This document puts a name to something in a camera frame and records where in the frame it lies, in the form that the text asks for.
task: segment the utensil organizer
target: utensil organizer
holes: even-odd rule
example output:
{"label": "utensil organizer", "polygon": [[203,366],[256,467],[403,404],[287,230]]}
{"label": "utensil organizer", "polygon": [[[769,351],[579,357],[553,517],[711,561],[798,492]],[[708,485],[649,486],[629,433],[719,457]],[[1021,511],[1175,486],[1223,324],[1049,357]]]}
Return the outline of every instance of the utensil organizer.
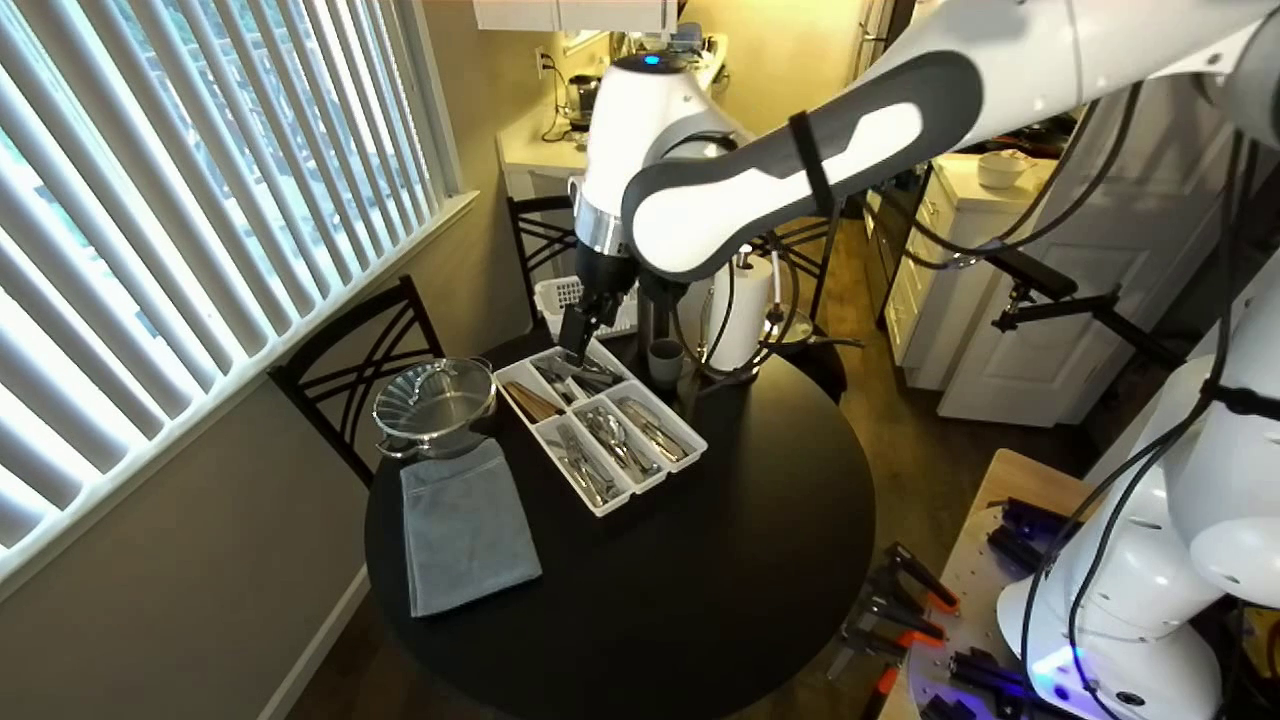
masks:
{"label": "utensil organizer", "polygon": [[624,509],[631,494],[663,485],[708,453],[708,441],[693,433],[658,397],[650,397],[602,344],[588,344],[579,381],[562,366],[561,346],[524,357],[495,373],[498,397],[561,467],[566,486],[593,517]]}

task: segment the window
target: window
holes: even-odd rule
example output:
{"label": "window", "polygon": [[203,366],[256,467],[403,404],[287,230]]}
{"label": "window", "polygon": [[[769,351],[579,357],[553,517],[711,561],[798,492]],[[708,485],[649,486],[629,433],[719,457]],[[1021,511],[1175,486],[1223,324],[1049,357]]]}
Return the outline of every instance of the window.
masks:
{"label": "window", "polygon": [[0,0],[0,581],[459,199],[419,0]]}

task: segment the white robot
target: white robot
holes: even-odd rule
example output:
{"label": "white robot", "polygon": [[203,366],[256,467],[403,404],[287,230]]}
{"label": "white robot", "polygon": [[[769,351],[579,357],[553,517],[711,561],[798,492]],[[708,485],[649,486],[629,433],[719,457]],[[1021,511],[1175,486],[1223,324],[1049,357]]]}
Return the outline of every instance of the white robot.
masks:
{"label": "white robot", "polygon": [[[575,199],[584,298],[561,344],[579,351],[634,272],[711,276],[745,240],[827,194],[1169,71],[1214,74],[1223,111],[1280,145],[1280,0],[949,0],[843,95],[760,141],[666,56],[624,59],[597,95]],[[1240,319],[1223,383],[1280,400],[1277,326],[1280,280]],[[1212,716],[1219,673],[1188,618],[1223,592],[1280,608],[1280,424],[1214,404],[1133,498],[1121,492],[1032,603],[1029,585],[998,596],[1004,640],[1029,649],[1036,690],[1076,716]],[[1090,556],[1098,572],[1071,624]]]}

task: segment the gray cloth napkin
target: gray cloth napkin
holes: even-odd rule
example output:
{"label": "gray cloth napkin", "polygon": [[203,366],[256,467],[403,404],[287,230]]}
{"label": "gray cloth napkin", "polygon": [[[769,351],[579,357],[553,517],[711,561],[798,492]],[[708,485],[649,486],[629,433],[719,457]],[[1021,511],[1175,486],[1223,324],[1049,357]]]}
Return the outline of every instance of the gray cloth napkin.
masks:
{"label": "gray cloth napkin", "polygon": [[408,464],[400,486],[412,615],[435,615],[542,572],[495,441]]}

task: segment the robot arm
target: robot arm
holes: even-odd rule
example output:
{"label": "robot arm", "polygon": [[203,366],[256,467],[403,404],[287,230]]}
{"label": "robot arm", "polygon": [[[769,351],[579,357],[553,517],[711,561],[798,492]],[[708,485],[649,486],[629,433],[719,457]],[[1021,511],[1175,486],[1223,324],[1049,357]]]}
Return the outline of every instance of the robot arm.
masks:
{"label": "robot arm", "polygon": [[1159,71],[1226,71],[1269,11],[1277,0],[949,0],[858,83],[760,141],[663,56],[621,59],[597,95],[575,199],[584,298],[561,344],[579,351],[612,324],[634,272],[703,280],[741,245],[816,211],[816,190],[843,199]]}
{"label": "robot arm", "polygon": [[[1209,66],[1212,56],[1226,66],[1223,39],[1247,39],[1269,11],[1277,0],[949,0],[808,116],[820,173],[852,194],[1162,66]],[[811,209],[797,135],[778,126],[719,159],[634,165],[621,222],[649,272],[701,280]]]}

